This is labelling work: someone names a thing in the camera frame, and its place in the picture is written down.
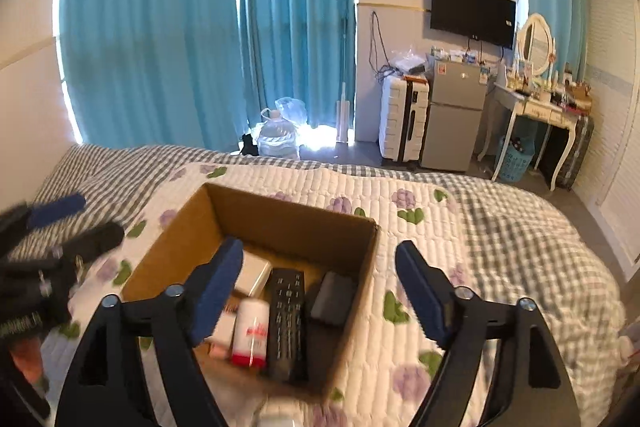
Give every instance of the purple flower pattern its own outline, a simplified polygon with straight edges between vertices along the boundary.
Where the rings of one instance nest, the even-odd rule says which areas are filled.
[[[312,427],[347,427],[347,415],[335,405],[316,405]]]
[[[273,198],[274,200],[289,201],[289,202],[293,201],[293,198],[288,194],[285,194],[284,192],[276,192],[275,194],[271,194],[269,197]]]
[[[200,166],[200,174],[209,174],[216,169],[215,165],[201,165]]]
[[[351,201],[346,196],[332,198],[326,209],[338,212],[339,214],[351,214]]]
[[[187,174],[187,169],[183,167],[182,169],[175,171],[174,175],[171,176],[169,181],[175,182],[176,180],[179,180],[180,178],[182,178],[185,174]]]
[[[169,223],[174,220],[174,217],[178,215],[178,212],[172,208],[165,210],[160,216],[160,226],[165,229],[169,226]]]
[[[95,278],[100,282],[111,281],[118,274],[118,268],[118,261],[110,257],[98,268]]]
[[[449,272],[449,280],[453,286],[465,285],[465,271],[463,270],[462,263],[457,263],[456,267]]]
[[[404,188],[398,188],[398,190],[391,195],[391,201],[393,201],[398,208],[415,208],[414,193]]]
[[[451,214],[457,214],[460,210],[458,202],[453,198],[447,198],[447,208]]]
[[[431,385],[431,378],[420,365],[399,365],[392,375],[393,390],[404,401],[421,402]]]

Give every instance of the plastic water bottle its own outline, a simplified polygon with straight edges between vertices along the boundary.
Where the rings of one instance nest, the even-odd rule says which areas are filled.
[[[265,124],[258,135],[258,153],[260,156],[274,158],[300,159],[300,148],[296,145],[296,126],[280,116],[277,109],[270,111],[270,117],[264,115]]]

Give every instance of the gray refrigerator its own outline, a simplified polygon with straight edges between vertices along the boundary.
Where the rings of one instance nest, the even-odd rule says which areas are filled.
[[[420,165],[440,171],[466,171],[474,151],[486,80],[480,67],[436,61]]]

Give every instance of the white suitcase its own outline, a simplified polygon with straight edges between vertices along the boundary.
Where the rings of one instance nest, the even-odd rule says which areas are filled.
[[[388,76],[382,85],[380,154],[396,162],[420,159],[429,85]]]

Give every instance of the television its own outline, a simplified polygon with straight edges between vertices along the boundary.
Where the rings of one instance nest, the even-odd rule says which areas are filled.
[[[431,0],[431,28],[513,48],[516,3],[512,0]]]

